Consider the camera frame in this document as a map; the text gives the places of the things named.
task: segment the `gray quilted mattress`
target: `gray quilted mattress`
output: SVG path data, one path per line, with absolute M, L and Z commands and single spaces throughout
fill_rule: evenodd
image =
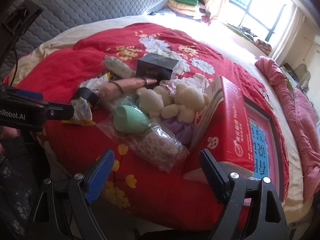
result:
M 74 26 L 123 16 L 148 14 L 161 9 L 167 0 L 32 0 L 44 11 L 17 43 L 18 57 Z M 15 0 L 11 9 L 22 3 Z M 10 52 L 0 69 L 4 78 L 15 65 Z

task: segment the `person's hand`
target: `person's hand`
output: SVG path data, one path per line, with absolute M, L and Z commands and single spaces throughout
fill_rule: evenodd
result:
M 4 126 L 2 131 L 0 132 L 0 139 L 2 138 L 14 138 L 20 135 L 20 132 L 18 129 Z M 2 145 L 0 144 L 0 155 L 3 154 L 4 149 Z

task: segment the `pink cloth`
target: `pink cloth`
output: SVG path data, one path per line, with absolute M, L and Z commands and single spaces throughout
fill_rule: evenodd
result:
M 315 114 L 306 96 L 297 88 L 293 88 L 292 101 L 285 76 L 273 59 L 261 56 L 255 66 L 275 90 L 297 142 L 303 172 L 303 198 L 308 201 L 320 190 L 320 150 Z

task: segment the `metal bolt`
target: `metal bolt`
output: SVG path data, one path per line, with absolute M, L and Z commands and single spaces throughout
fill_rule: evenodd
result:
M 239 176 L 238 173 L 232 172 L 232 173 L 230 173 L 230 177 L 233 178 L 233 179 L 238 179 L 240 176 Z
M 83 178 L 83 174 L 82 173 L 77 173 L 75 175 L 75 179 L 82 179 Z
M 264 181 L 265 183 L 270 183 L 270 182 L 271 182 L 271 179 L 268 178 L 268 177 L 264 177 L 264 178 L 263 178 L 263 181 Z
M 43 181 L 43 183 L 46 184 L 46 185 L 50 184 L 50 182 L 51 182 L 51 179 L 50 179 L 50 178 L 46 178 L 46 179 Z

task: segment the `mint green cup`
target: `mint green cup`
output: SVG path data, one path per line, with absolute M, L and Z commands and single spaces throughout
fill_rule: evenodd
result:
M 141 134 L 148 129 L 148 120 L 143 112 L 133 106 L 118 106 L 113 117 L 115 129 L 122 133 Z

